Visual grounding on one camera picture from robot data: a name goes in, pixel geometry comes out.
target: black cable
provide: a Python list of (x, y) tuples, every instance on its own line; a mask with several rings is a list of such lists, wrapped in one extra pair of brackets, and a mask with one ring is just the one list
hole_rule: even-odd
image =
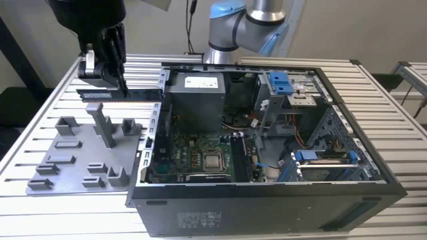
[(186, 32), (187, 32), (187, 46), (189, 46), (189, 52), (193, 52), (193, 49), (190, 47), (190, 31), (189, 31), (189, 0), (186, 3)]
[(409, 95), (410, 95), (411, 90), (413, 90), (413, 86), (411, 86), (411, 87), (409, 88), (409, 90), (407, 90), (407, 93), (406, 93), (405, 98), (403, 98), (402, 103), (401, 103), (402, 106), (403, 106), (403, 103), (405, 103), (406, 100), (407, 100), (407, 97), (409, 97)]
[(419, 116), (421, 112), (422, 112), (423, 107), (421, 106), (415, 112), (414, 118), (417, 119), (417, 117)]
[(190, 26), (189, 26), (189, 43), (191, 47), (191, 52), (195, 53), (194, 49), (194, 44), (193, 44), (193, 39), (191, 39), (191, 34), (193, 34), (193, 22), (194, 22), (194, 15), (190, 15)]
[(186, 31), (187, 31), (187, 46), (189, 52), (195, 53), (194, 43), (191, 40), (191, 33), (193, 33), (193, 22), (194, 22), (194, 14), (197, 12), (198, 0), (193, 0), (191, 7), (189, 0), (186, 1)]

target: metal frame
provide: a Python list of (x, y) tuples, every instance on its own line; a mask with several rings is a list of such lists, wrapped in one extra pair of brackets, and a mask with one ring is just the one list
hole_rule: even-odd
[(427, 97), (427, 63), (401, 61), (393, 70), (411, 86)]
[[(201, 63), (202, 61), (201, 56), (183, 55), (130, 55), (127, 60), (125, 77), (130, 88), (135, 89), (153, 88), (158, 84), (162, 62)], [(411, 117), (399, 108), (399, 104), (371, 75), (349, 60), (245, 57), (242, 61), (246, 65), (322, 68), (363, 132), (409, 193), (409, 197), (351, 232), (307, 233), (301, 234), (298, 238), (426, 239), (426, 132), (419, 131), (418, 123), (410, 120)], [(3, 226), (10, 226), (2, 228), (2, 236), (38, 238), (35, 236), (38, 235), (40, 239), (46, 239), (47, 235), (60, 234), (67, 235), (67, 239), (82, 239), (84, 234), (84, 239), (115, 238), (118, 235), (122, 238), (150, 239), (137, 211), (125, 207), (125, 193), (50, 197), (28, 197), (24, 193), (27, 180), (35, 172), (35, 165), (42, 162), (47, 146), (52, 143), (51, 128), (58, 116), (71, 113), (72, 110), (78, 122), (88, 123), (86, 115), (80, 112), (80, 110), (84, 111), (86, 104), (79, 101), (76, 89), (94, 87), (75, 79), (75, 70), (76, 63), (0, 162), (3, 172), (0, 206), (7, 206), (0, 210), (0, 220), (4, 222)], [(110, 103), (106, 104), (106, 115), (113, 116), (114, 122), (126, 117), (137, 117), (137, 122), (146, 127), (150, 125), (151, 109), (153, 104)], [(295, 237), (293, 233), (235, 238), (261, 240)], [(210, 237), (211, 240), (223, 238), (222, 236)]]

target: gray plastic holder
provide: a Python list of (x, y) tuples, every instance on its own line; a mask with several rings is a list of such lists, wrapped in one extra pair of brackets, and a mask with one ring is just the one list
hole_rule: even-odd
[(58, 135), (27, 184), (28, 195), (129, 190), (143, 126), (134, 119), (113, 124), (102, 109), (102, 103), (87, 108), (102, 126), (78, 124), (71, 116), (59, 119)]

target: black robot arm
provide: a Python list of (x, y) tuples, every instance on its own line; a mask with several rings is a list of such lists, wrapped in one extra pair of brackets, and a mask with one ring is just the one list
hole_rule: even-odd
[(127, 94), (125, 0), (48, 0), (48, 3), (58, 22), (79, 37), (86, 55), (79, 78), (96, 87), (118, 88)]

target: blue plastic clip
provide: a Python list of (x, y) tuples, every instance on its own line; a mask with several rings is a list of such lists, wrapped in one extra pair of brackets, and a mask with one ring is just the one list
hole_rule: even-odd
[(270, 72), (270, 83), (274, 88), (274, 93), (278, 95), (293, 95), (294, 87), (290, 83), (289, 75), (285, 72)]
[(350, 163), (355, 164), (358, 162), (358, 154), (355, 151), (349, 151)]
[(305, 151), (301, 151), (301, 154), (302, 154), (302, 158), (305, 160), (318, 160), (319, 159), (315, 151), (305, 150)]
[(259, 166), (259, 167), (265, 167), (265, 168), (269, 168), (269, 167), (270, 167), (269, 164), (262, 163), (262, 162), (257, 162), (255, 165)]
[(303, 160), (303, 154), (301, 151), (295, 152), (295, 159), (297, 161), (302, 161)]

